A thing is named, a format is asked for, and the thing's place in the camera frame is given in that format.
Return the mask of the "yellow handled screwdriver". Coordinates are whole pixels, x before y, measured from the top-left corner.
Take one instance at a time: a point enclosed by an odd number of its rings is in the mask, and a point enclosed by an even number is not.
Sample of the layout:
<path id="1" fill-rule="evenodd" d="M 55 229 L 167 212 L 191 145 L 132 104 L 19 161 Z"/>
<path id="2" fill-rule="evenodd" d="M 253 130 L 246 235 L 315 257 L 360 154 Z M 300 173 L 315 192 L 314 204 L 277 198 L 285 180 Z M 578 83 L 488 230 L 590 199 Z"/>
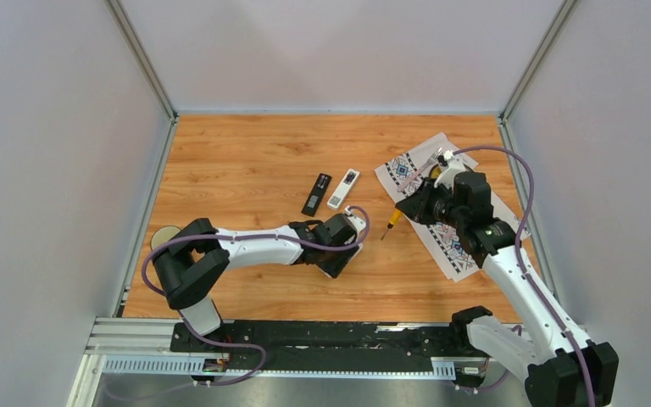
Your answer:
<path id="1" fill-rule="evenodd" d="M 400 210 L 395 210 L 392 214 L 392 216 L 389 218 L 387 222 L 387 226 L 385 231 L 381 235 L 381 241 L 385 239 L 387 236 L 388 232 L 399 222 L 399 220 L 402 218 L 403 212 Z"/>

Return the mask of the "short white remote control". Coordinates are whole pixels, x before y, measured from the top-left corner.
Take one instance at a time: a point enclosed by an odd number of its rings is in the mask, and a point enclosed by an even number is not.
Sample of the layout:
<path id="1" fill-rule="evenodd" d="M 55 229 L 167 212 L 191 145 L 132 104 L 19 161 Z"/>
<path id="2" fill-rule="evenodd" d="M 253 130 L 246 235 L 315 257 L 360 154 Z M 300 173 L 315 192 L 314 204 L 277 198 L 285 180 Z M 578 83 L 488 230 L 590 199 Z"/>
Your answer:
<path id="1" fill-rule="evenodd" d="M 354 248 L 352 248 L 350 250 L 350 252 L 348 254 L 348 259 L 345 262 L 345 266 L 348 266 L 355 259 L 355 257 L 360 253 L 362 248 L 363 248 L 363 245 L 360 244 L 357 247 L 354 247 Z"/>

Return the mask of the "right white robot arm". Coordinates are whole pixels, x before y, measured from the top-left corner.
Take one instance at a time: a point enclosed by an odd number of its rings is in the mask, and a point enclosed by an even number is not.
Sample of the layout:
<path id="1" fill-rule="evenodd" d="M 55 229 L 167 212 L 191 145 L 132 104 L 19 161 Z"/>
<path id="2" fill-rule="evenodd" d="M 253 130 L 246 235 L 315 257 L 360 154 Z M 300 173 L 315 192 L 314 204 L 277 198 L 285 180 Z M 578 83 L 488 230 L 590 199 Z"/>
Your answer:
<path id="1" fill-rule="evenodd" d="M 454 351 L 477 349 L 498 360 L 524 385 L 533 406 L 608 406 L 619 356 L 595 343 L 557 303 L 532 269 L 514 229 L 494 214 L 484 174 L 458 173 L 451 186 L 423 181 L 395 207 L 409 220 L 443 223 L 456 231 L 463 250 L 496 282 L 521 318 L 528 339 L 505 328 L 483 307 L 453 314 Z"/>

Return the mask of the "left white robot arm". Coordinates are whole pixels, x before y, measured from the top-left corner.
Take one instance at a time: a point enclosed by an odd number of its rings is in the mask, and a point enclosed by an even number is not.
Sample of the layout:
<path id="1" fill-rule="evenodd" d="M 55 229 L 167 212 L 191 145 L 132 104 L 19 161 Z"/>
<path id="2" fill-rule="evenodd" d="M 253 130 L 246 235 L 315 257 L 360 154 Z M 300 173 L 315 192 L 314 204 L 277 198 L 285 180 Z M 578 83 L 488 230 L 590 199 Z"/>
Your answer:
<path id="1" fill-rule="evenodd" d="M 367 215 L 351 211 L 326 221 L 294 221 L 259 231 L 216 228 L 199 218 L 184 228 L 157 230 L 144 264 L 156 272 L 159 282 L 153 290 L 193 328 L 194 343 L 213 352 L 224 343 L 225 328 L 210 292 L 225 272 L 256 265 L 313 265 L 335 279 L 363 248 L 369 229 Z"/>

